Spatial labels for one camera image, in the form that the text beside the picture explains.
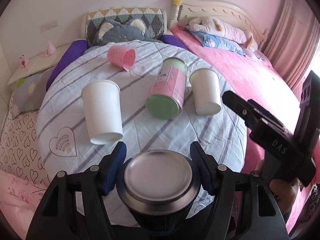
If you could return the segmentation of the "right hand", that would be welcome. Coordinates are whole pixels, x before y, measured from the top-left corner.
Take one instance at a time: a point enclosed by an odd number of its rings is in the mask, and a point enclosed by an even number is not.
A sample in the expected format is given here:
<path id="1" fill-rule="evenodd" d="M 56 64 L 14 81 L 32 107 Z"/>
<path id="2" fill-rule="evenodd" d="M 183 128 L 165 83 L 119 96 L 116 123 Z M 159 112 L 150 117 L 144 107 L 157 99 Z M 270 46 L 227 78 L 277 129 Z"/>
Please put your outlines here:
<path id="1" fill-rule="evenodd" d="M 283 215 L 287 214 L 293 207 L 296 200 L 300 186 L 299 179 L 295 178 L 292 182 L 273 179 L 268 186 L 273 192 L 281 213 Z"/>

